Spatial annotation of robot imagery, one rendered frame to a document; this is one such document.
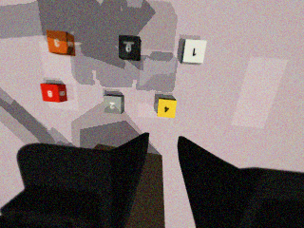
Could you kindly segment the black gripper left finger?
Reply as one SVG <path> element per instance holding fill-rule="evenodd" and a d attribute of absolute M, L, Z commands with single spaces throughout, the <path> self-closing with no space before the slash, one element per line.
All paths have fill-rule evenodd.
<path fill-rule="evenodd" d="M 126 228 L 147 155 L 149 133 L 110 151 L 47 143 L 21 147 L 17 163 L 26 187 L 96 193 L 102 228 Z"/>

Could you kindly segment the red block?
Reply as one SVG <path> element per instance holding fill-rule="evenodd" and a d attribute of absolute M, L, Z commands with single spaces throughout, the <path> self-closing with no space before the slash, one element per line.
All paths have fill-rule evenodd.
<path fill-rule="evenodd" d="M 40 87 L 43 101 L 56 103 L 67 101 L 66 85 L 41 83 Z"/>

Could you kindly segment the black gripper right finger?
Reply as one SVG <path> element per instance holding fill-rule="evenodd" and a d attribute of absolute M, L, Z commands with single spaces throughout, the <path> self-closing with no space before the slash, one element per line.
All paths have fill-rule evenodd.
<path fill-rule="evenodd" d="M 178 155 L 196 228 L 250 228 L 264 200 L 304 201 L 304 173 L 237 168 L 183 136 Z"/>

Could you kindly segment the yellow block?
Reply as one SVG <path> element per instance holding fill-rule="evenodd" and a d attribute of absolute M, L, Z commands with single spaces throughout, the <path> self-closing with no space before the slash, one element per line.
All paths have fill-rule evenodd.
<path fill-rule="evenodd" d="M 159 98 L 157 117 L 175 118 L 177 100 Z"/>

